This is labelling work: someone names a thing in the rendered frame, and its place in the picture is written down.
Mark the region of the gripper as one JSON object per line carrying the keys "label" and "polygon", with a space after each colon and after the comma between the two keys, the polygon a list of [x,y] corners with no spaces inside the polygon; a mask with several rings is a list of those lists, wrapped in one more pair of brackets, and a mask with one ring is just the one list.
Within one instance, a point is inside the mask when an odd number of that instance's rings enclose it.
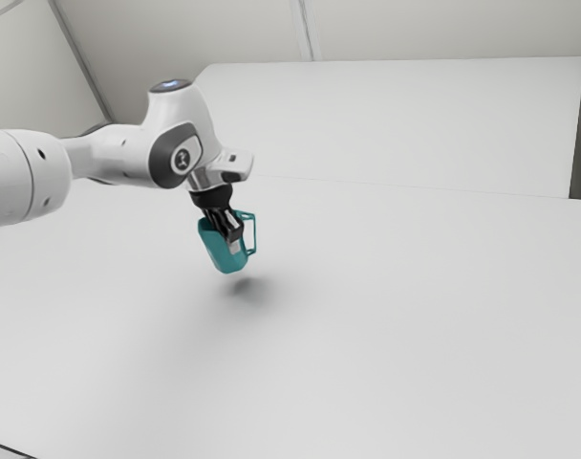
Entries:
{"label": "gripper", "polygon": [[235,254],[241,249],[244,223],[231,208],[232,184],[222,184],[208,190],[189,190],[192,203],[202,212],[208,211],[208,220],[224,238],[228,250]]}

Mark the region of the teal faceted mug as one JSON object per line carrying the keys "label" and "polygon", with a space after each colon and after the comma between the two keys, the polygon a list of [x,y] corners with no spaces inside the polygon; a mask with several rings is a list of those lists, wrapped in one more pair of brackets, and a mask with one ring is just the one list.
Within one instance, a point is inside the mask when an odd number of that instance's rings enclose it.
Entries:
{"label": "teal faceted mug", "polygon": [[206,217],[201,218],[197,224],[198,233],[214,267],[225,274],[241,271],[248,263],[248,259],[257,252],[256,215],[241,210],[235,210],[234,213],[244,224],[252,224],[253,244],[250,248],[247,247],[244,236],[235,241],[231,248]]}

